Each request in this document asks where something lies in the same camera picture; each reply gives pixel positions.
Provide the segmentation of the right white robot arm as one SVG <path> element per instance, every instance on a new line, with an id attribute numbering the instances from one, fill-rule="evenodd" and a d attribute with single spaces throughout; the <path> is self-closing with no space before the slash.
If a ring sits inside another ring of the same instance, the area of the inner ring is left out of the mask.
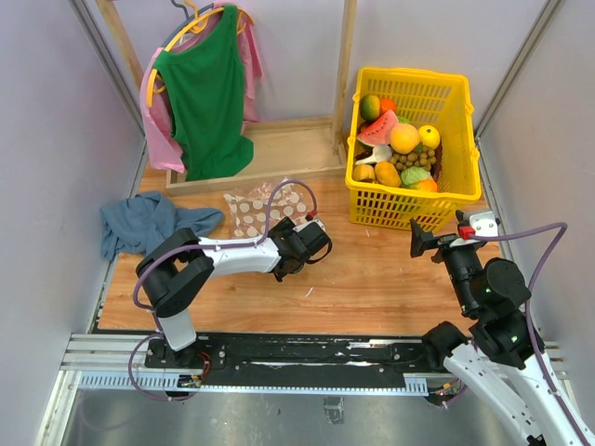
<path id="1" fill-rule="evenodd" d="M 534 325 L 530 299 L 538 274 L 567 230 L 564 222 L 502 235 L 491 211 L 457 212 L 457 231 L 435 236 L 412 219 L 410 256 L 433 251 L 443 263 L 461 313 L 474 323 L 465 337 L 444 321 L 422 337 L 421 360 L 433 372 L 444 369 L 494 412 L 517 445 L 591 445 L 594 433 L 583 421 L 555 374 Z M 494 257 L 482 263 L 478 250 L 504 242 L 557 233 L 530 279 L 517 264 Z"/>

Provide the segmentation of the clear polka dot zip bag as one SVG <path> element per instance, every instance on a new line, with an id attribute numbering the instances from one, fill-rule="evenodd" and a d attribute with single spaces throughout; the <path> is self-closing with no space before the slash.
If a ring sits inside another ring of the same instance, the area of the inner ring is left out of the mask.
<path id="1" fill-rule="evenodd" d="M 272 229 L 285 217 L 298 225 L 306 221 L 311 210 L 310 196 L 295 184 L 273 191 L 277 184 L 262 183 L 253 189 L 233 190 L 223 198 L 228 205 L 230 235 L 234 239 L 255 238 L 265 233 L 266 223 Z"/>

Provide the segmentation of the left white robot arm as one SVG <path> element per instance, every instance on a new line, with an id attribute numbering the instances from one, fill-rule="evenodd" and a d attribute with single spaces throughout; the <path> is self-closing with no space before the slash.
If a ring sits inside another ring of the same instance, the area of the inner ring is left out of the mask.
<path id="1" fill-rule="evenodd" d="M 164 335 L 166 356 L 186 368 L 199 356 L 189 306 L 209 280 L 240 273 L 270 273 L 281 282 L 324 259 L 332 247 L 318 218 L 297 225 L 286 217 L 261 237 L 237 241 L 199 238 L 185 228 L 138 264 L 139 282 L 133 296 L 144 291 Z"/>

